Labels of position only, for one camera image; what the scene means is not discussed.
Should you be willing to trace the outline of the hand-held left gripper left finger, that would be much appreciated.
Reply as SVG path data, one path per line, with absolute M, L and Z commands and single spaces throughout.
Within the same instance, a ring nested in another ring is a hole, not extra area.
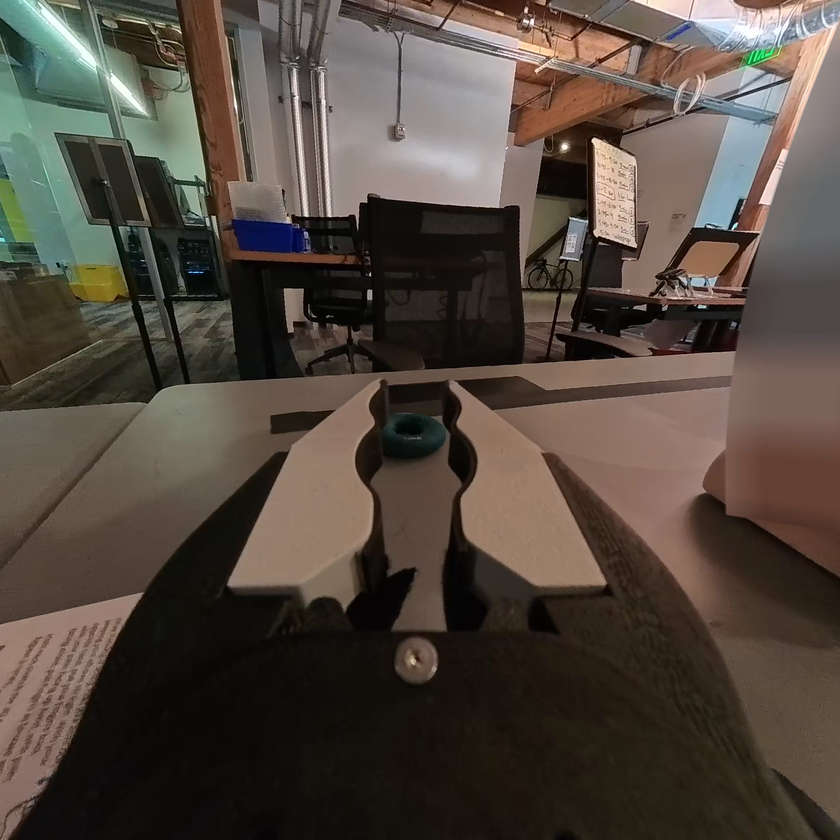
M 371 482 L 387 417 L 387 384 L 377 380 L 290 448 L 228 579 L 232 593 L 347 607 L 384 584 L 382 504 Z

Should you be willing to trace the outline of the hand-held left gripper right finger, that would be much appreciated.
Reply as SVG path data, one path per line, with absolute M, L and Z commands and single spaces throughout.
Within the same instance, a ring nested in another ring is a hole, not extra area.
M 541 447 L 446 383 L 452 534 L 476 597 L 595 595 L 606 579 Z

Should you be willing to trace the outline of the rectangular black tape patch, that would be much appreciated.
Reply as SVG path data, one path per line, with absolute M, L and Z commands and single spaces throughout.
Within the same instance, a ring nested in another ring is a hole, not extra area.
M 424 413 L 430 416 L 443 412 L 443 399 L 449 380 L 424 381 L 411 383 L 390 383 L 388 385 L 388 403 L 393 413 Z M 498 378 L 460 379 L 455 381 L 471 395 L 485 397 L 520 397 L 543 396 L 546 389 L 520 376 L 502 376 Z

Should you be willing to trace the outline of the black swivel office chair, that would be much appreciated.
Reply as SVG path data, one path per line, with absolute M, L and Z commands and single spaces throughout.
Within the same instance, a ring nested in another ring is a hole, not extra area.
M 346 331 L 343 344 L 331 348 L 307 363 L 305 372 L 312 375 L 315 364 L 346 356 L 350 372 L 355 373 L 355 357 L 365 355 L 353 334 L 371 323 L 368 298 L 370 272 L 364 260 L 363 241 L 356 216 L 293 216 L 292 222 L 308 234 L 310 251 L 315 255 L 353 256 L 356 266 L 327 266 L 311 273 L 312 286 L 304 289 L 302 306 L 307 320 L 319 326 L 339 327 Z

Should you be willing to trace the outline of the bicycle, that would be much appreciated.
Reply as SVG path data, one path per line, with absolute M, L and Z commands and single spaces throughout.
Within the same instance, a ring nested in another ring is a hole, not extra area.
M 554 289 L 560 293 L 574 286 L 574 274 L 568 261 L 550 263 L 540 257 L 533 261 L 527 275 L 528 288 L 535 291 Z

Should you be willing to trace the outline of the wooden side table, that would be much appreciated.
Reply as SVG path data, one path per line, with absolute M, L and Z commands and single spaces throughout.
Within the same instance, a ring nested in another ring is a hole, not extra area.
M 617 288 L 589 289 L 574 315 L 619 355 L 729 352 L 737 349 L 744 295 L 664 295 Z

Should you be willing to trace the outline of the black mesh office chair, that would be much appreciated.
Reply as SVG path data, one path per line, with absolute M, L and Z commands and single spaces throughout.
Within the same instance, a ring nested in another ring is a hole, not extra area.
M 521 364 L 520 208 L 369 195 L 374 371 Z

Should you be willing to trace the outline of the black server rack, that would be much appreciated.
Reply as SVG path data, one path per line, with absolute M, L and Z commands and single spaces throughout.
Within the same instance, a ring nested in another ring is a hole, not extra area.
M 188 298 L 224 297 L 215 233 L 207 227 L 186 227 L 176 240 L 178 266 Z

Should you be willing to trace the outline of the printed instruction paper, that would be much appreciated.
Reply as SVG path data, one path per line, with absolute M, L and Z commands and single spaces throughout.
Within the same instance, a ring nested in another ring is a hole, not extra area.
M 15 827 L 74 735 L 105 659 L 141 594 L 1 626 L 1 828 Z

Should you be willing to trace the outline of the bubble wrap sheet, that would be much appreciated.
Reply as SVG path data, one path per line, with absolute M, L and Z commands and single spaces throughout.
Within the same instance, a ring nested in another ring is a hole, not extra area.
M 232 218 L 241 221 L 286 224 L 291 221 L 284 189 L 258 182 L 228 182 Z

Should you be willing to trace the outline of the tan-backed chair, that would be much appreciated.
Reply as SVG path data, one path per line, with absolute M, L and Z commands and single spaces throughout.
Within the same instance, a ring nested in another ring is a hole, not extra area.
M 688 277 L 719 278 L 726 274 L 759 238 L 753 230 L 693 227 L 665 271 L 682 270 Z

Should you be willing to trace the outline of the stack of cardboard boxes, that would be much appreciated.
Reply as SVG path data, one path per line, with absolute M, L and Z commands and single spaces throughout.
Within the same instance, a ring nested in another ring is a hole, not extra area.
M 14 385 L 91 345 L 62 271 L 1 264 L 1 384 Z

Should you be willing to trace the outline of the handwritten whiteboard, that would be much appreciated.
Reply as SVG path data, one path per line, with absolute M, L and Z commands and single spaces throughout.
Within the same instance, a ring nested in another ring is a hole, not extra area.
M 637 236 L 636 155 L 597 137 L 587 144 L 589 230 L 598 243 L 635 251 Z

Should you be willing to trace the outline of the framed sign stand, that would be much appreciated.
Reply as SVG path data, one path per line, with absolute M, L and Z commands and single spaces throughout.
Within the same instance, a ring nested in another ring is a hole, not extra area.
M 135 155 L 135 169 L 140 181 L 146 213 L 149 218 L 147 227 L 140 233 L 143 242 L 143 255 L 150 274 L 154 298 L 161 311 L 161 320 L 169 341 L 174 344 L 175 353 L 181 369 L 184 384 L 191 383 L 182 337 L 177 325 L 172 296 L 167 290 L 162 275 L 162 257 L 154 239 L 153 231 L 159 229 L 179 229 L 183 227 L 180 209 L 160 159 L 151 156 Z
M 151 216 L 129 141 L 89 134 L 56 133 L 82 210 L 90 225 L 108 225 L 117 249 L 152 382 L 158 392 L 161 374 L 140 304 L 129 251 L 123 242 L 125 228 L 149 228 Z

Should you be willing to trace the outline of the rectangular metal air duct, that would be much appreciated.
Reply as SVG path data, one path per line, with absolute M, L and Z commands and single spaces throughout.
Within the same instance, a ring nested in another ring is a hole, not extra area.
M 548 1 L 547 6 L 672 49 L 712 47 L 690 20 L 691 1 Z

